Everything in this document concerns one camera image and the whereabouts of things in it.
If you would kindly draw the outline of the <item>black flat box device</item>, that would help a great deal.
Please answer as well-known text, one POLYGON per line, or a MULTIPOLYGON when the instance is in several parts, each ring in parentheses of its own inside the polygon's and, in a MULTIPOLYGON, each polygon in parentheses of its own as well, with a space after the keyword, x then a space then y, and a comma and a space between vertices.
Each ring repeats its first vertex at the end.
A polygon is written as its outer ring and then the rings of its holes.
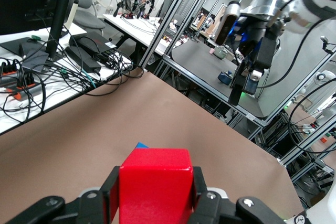
POLYGON ((69 45, 78 46, 84 49, 88 54, 111 52, 113 49, 116 49, 115 44, 95 31, 73 35, 69 39, 69 45))

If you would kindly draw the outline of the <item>red wooden block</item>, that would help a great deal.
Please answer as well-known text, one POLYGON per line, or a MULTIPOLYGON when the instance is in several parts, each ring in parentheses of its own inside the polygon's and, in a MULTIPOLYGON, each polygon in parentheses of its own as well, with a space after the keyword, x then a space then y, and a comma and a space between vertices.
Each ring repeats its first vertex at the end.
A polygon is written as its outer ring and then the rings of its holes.
POLYGON ((186 224, 192 189, 188 150, 135 148, 119 171, 119 224, 186 224))

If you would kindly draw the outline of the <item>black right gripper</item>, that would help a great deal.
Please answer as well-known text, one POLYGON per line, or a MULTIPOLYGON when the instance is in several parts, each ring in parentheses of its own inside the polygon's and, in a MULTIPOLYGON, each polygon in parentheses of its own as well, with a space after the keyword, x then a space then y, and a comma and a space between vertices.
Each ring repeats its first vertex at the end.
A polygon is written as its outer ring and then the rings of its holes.
POLYGON ((246 16, 238 32, 241 35, 238 50, 248 59, 248 64, 244 59, 235 70, 230 84, 229 104, 238 105, 243 89, 245 93, 255 94, 265 69, 271 66, 284 25, 280 18, 270 22, 257 15, 246 16))

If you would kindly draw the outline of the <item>white round device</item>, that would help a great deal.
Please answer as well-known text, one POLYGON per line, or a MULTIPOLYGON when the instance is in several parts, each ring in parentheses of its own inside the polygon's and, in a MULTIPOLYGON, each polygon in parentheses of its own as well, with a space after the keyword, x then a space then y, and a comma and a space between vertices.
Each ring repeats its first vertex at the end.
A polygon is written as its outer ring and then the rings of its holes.
POLYGON ((317 72, 314 78, 317 81, 329 81, 336 78, 336 74, 329 70, 324 70, 322 72, 317 72))

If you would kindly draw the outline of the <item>grey office chair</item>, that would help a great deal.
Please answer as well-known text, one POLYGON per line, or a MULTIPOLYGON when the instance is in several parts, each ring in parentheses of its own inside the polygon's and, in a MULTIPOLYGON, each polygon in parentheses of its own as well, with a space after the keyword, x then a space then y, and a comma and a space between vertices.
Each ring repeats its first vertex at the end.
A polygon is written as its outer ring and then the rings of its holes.
POLYGON ((97 15, 93 0, 79 0, 73 23, 82 28, 99 30, 103 35, 106 24, 97 15))

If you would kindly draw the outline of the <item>brown table cover sheet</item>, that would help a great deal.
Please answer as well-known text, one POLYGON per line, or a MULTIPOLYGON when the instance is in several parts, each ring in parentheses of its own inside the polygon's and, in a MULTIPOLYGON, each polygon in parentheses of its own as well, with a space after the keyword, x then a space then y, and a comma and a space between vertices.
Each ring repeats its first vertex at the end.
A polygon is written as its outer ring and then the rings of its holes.
POLYGON ((185 148, 207 186, 287 219, 303 207, 277 160, 155 75, 103 85, 0 135, 0 224, 50 195, 103 184, 138 143, 185 148))

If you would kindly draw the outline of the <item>blue round object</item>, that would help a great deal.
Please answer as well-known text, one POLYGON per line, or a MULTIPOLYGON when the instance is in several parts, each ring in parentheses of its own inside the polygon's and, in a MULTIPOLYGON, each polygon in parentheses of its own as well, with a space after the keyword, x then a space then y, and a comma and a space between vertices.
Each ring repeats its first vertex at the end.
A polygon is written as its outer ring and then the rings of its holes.
POLYGON ((232 79, 233 79, 233 75, 232 72, 230 70, 228 71, 222 71, 219 75, 218 75, 218 80, 220 82, 222 82, 223 84, 226 85, 230 85, 232 79))

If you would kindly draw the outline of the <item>black monitor base plate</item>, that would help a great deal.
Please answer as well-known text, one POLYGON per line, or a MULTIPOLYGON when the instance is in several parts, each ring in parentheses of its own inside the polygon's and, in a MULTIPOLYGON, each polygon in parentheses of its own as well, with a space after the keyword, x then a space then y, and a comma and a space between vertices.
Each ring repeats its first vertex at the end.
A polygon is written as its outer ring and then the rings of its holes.
POLYGON ((22 58, 30 57, 39 52, 47 53, 47 42, 29 37, 0 42, 0 47, 12 52, 15 55, 21 56, 22 58))

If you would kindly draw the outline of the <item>white work table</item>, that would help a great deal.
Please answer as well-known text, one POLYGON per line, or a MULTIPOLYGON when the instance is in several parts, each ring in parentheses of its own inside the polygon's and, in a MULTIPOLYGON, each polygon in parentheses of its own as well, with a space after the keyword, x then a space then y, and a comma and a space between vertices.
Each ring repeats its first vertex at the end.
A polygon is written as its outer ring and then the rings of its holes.
POLYGON ((159 27, 159 18, 150 17, 149 19, 127 19, 121 15, 103 14, 104 21, 124 34, 125 40, 130 38, 136 43, 136 49, 132 56, 135 57, 138 49, 147 48, 159 27))

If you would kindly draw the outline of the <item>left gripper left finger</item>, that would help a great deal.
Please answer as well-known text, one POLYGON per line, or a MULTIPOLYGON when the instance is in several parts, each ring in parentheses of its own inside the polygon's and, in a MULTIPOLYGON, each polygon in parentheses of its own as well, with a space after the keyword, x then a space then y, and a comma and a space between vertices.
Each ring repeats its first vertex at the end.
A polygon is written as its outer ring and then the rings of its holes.
POLYGON ((44 197, 10 220, 10 224, 111 224, 119 207, 119 166, 99 189, 90 189, 66 203, 60 196, 44 197))

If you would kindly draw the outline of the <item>black power adapter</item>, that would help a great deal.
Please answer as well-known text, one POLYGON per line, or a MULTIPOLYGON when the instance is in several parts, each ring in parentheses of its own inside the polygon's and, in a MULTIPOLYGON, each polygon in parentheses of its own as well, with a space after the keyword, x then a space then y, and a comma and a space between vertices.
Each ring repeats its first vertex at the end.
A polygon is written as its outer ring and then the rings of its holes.
POLYGON ((65 51, 85 72, 100 73, 101 66, 81 47, 68 46, 65 51))

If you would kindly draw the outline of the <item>white side desk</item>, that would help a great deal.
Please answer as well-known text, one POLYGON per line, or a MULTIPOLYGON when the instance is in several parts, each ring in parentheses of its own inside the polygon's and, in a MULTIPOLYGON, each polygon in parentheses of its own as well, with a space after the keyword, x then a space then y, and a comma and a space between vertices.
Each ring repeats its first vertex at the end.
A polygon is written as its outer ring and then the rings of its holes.
POLYGON ((79 65, 67 56, 54 62, 50 70, 35 77, 37 82, 42 81, 45 85, 45 106, 42 106, 43 94, 34 96, 30 102, 17 101, 0 88, 0 134, 89 92, 93 88, 92 83, 98 87, 116 78, 120 70, 126 72, 131 69, 132 63, 126 57, 117 53, 114 59, 120 62, 120 67, 112 70, 102 66, 100 74, 83 73, 79 65))

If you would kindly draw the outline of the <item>aluminium frame post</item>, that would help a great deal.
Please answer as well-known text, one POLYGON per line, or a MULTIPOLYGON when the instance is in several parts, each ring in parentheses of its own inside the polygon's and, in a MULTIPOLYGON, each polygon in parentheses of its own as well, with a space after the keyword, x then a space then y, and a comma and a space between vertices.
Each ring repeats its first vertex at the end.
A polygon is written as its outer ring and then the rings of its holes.
POLYGON ((144 69, 148 65, 151 56, 154 54, 157 46, 163 38, 164 32, 168 29, 169 24, 173 20, 179 8, 184 9, 185 16, 183 17, 181 26, 178 28, 174 37, 171 39, 168 47, 165 49, 163 56, 168 56, 171 53, 183 30, 186 28, 189 20, 199 11, 204 2, 205 0, 172 0, 159 28, 157 29, 157 32, 155 33, 153 39, 151 39, 151 42, 140 61, 141 68, 144 69))

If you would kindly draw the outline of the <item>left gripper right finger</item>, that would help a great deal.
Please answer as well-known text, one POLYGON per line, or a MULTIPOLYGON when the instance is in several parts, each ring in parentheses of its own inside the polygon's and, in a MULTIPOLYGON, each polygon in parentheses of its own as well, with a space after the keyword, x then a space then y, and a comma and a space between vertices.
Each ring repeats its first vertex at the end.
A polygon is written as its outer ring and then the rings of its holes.
POLYGON ((193 212, 188 224, 285 224, 260 199, 247 196, 235 203, 208 189, 199 166, 193 167, 193 212))

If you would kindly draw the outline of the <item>black monitor stand pole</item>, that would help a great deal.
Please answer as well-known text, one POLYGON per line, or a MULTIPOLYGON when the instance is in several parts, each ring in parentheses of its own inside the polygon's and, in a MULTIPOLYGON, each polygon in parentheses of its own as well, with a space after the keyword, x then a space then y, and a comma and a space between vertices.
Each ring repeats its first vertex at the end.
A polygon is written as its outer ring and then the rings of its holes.
POLYGON ((70 0, 57 0, 45 52, 54 60, 70 0))

